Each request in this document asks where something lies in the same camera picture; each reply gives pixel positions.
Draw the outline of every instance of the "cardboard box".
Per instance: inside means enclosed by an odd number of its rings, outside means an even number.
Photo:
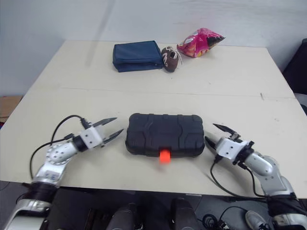
[[[6,122],[22,96],[0,97],[0,122]]]

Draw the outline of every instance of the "white laces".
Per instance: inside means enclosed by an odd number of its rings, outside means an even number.
[[[166,50],[169,50],[169,51],[171,51],[171,52],[174,52],[174,53],[175,53],[175,55],[174,55],[174,59],[176,59],[176,58],[177,58],[177,56],[179,56],[180,61],[181,61],[181,64],[182,64],[182,57],[181,57],[181,55],[180,55],[180,53],[179,53],[179,51],[178,51],[178,50],[174,49],[174,48],[173,48],[173,47],[171,47],[171,46],[167,46],[167,47],[166,47]]]

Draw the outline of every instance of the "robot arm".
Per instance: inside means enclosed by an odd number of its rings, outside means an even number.
[[[81,123],[84,130],[78,136],[71,136],[71,140],[63,144],[51,145],[46,153],[45,163],[40,167],[28,186],[28,192],[23,195],[15,206],[5,230],[44,230],[48,227],[48,216],[53,198],[60,186],[65,168],[72,157],[78,152],[103,147],[116,138],[122,131],[119,130],[109,137],[105,136],[99,126],[103,126],[116,118],[103,119],[95,124]]]
[[[228,158],[234,165],[251,169],[261,183],[275,229],[307,230],[307,212],[298,202],[289,181],[281,175],[277,162],[272,157],[255,152],[251,148],[254,142],[240,140],[240,135],[232,129],[214,125],[230,133],[231,137],[221,138],[216,145],[206,137],[208,143],[216,149],[219,157]]]

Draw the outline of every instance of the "white wall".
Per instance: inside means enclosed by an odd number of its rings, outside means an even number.
[[[24,94],[65,39],[178,43],[200,27],[267,47],[283,69],[307,37],[307,2],[0,0],[0,96]]]

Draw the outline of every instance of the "shoe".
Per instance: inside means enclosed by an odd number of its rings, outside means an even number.
[[[252,230],[270,230],[270,226],[265,222],[265,219],[257,212],[248,211],[245,214],[245,221]]]
[[[175,69],[177,68],[179,58],[181,60],[181,55],[179,54],[179,52],[175,50],[173,47],[168,46],[162,49],[161,54],[165,69],[168,72],[174,72]]]

